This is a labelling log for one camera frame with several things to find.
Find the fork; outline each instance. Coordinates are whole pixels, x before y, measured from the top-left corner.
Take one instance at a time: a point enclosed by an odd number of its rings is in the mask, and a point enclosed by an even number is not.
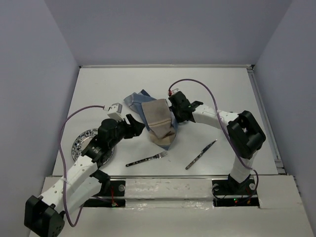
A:
[[[129,163],[126,165],[126,167],[129,167],[129,166],[132,166],[132,165],[135,165],[135,164],[139,164],[139,163],[143,163],[145,161],[149,161],[149,160],[152,160],[152,159],[160,159],[162,157],[166,157],[168,155],[168,152],[167,151],[163,151],[163,152],[160,152],[152,157],[147,157],[145,159],[140,159],[138,161],[135,161],[135,162],[132,162],[132,163]]]

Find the gray wall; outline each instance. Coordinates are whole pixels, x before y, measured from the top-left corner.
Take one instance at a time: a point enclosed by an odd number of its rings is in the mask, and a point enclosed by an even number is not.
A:
[[[316,234],[316,1],[294,0],[255,75],[286,170]]]
[[[43,0],[2,0],[0,32],[0,236],[25,237],[25,201],[52,172],[78,66]]]
[[[45,0],[80,65],[255,64],[291,0]]]

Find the fork handle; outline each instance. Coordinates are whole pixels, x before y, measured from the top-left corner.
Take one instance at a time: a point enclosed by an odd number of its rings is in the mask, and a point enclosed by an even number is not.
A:
[[[145,159],[140,159],[140,160],[138,160],[138,161],[129,163],[129,164],[125,165],[125,166],[126,166],[126,167],[129,167],[129,166],[132,166],[132,165],[135,165],[135,164],[139,164],[139,163],[143,163],[143,162],[145,162],[145,161],[149,161],[149,160],[152,160],[152,159],[155,159],[155,156],[153,156],[153,157],[147,157],[147,158],[145,158]]]

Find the folded cloth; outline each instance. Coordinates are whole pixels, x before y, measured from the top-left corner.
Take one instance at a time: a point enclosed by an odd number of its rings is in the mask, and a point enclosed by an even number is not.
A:
[[[178,123],[165,99],[156,100],[142,90],[124,99],[126,105],[137,112],[150,134],[152,142],[168,150],[176,137]]]

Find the plate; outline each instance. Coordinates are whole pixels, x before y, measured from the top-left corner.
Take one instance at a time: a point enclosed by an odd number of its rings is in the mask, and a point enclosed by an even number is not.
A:
[[[76,161],[78,157],[81,155],[81,152],[86,148],[86,146],[89,144],[89,142],[92,140],[92,138],[98,134],[98,129],[89,129],[82,134],[80,134],[74,141],[73,146],[71,148],[71,156],[73,157],[73,160]],[[109,160],[112,158],[115,151],[115,147],[112,149],[112,152],[109,157],[105,157],[103,164],[106,164],[109,162]]]

